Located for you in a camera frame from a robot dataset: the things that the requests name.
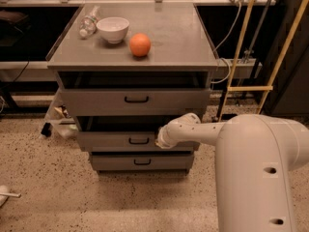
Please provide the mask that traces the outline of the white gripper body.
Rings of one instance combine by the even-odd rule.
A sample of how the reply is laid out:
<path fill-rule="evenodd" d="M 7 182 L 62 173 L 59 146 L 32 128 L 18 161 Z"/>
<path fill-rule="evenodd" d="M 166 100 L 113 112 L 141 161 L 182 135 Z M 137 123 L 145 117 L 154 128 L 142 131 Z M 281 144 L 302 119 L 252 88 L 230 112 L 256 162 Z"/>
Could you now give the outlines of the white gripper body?
<path fill-rule="evenodd" d="M 171 149 L 177 145 L 177 142 L 169 136 L 167 126 L 159 129 L 157 140 L 162 144 L 162 147 L 160 147 L 161 149 Z"/>

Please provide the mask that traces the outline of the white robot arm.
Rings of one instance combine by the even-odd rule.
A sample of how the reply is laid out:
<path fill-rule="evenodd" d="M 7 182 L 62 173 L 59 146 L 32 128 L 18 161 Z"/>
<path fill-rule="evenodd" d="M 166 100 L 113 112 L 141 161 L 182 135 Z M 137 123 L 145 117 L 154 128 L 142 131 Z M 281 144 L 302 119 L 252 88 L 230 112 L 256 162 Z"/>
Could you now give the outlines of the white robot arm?
<path fill-rule="evenodd" d="M 219 232 L 296 232 L 289 172 L 309 161 L 309 130 L 297 121 L 242 114 L 203 124 L 188 113 L 159 129 L 156 145 L 215 147 Z"/>

